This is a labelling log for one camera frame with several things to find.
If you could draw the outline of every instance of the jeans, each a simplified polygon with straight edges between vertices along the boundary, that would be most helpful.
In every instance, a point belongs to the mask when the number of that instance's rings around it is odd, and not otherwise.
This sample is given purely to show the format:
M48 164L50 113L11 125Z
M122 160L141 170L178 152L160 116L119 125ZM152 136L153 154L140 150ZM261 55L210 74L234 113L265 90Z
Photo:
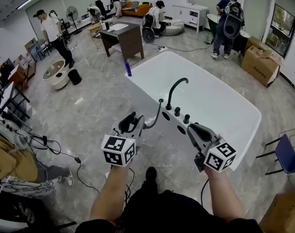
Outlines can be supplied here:
M161 32L163 32L166 29L166 25L161 24L161 27L159 29L157 28L152 28L152 30L154 31L155 35L159 35Z
M60 55L65 59L66 63L71 63L73 58L71 51L69 48L65 45L64 41L61 39L56 39L51 42L51 45L57 49L57 51L60 53Z
M35 157L34 161L37 167L37 178L34 183L43 183L45 181L51 181L57 179L58 177L68 177L70 175L70 170L68 168L62 168L59 166L46 166L41 165Z
M114 6L116 8L116 17L121 17L123 16L122 14L122 5L120 4L120 1L115 1Z
M220 46L224 44L224 54L230 55L230 51L234 45L234 39L229 39L224 34L225 21L220 21L216 27L216 35L213 42L213 52L220 54Z

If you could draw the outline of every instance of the white t-shirt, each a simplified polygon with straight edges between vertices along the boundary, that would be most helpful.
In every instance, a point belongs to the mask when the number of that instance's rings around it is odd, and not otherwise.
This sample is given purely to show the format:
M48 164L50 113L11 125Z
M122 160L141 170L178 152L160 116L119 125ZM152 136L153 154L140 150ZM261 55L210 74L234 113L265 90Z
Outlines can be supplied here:
M149 11L148 11L148 14L150 14L151 16L154 16L154 18L155 18L155 22L152 25L153 28L154 27L157 28L157 29L161 28L161 25L159 23L159 15L160 15L160 13L161 13L161 10L157 6L155 6L153 8L150 8Z
M51 18L49 15L47 15L46 20L42 20L41 30L46 31L50 42L57 40L58 38L57 36L57 34L59 34L59 30L57 26L58 22L59 20L57 18L54 18L54 17Z

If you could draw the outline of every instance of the white cabinet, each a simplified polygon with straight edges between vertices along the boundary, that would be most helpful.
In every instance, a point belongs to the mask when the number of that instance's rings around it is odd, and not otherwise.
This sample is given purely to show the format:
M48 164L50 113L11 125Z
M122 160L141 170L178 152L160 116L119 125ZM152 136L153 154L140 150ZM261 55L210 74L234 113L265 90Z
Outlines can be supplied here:
M173 19L179 19L183 21L184 24L197 28L197 33L199 32L200 27L204 29L206 25L207 7L187 3L173 5L173 10Z

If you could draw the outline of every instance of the faucet knob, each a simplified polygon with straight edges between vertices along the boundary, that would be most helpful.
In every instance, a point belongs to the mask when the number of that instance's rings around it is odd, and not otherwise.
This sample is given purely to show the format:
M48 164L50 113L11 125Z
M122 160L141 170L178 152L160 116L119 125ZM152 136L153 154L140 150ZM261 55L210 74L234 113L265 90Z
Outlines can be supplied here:
M176 109L175 109L175 116L176 117L178 117L178 116L180 116L180 107L177 107Z
M186 114L185 117L184 117L184 121L183 121L185 124L188 124L190 122L190 115L189 114Z

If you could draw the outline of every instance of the blue bottle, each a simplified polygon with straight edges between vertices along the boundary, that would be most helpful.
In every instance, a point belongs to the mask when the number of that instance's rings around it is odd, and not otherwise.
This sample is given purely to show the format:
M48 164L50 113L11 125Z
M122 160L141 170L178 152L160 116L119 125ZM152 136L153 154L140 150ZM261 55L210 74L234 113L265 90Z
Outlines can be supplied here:
M125 62L125 66L126 66L126 71L127 71L128 76L131 77L132 74L131 74L131 69L130 69L129 63Z

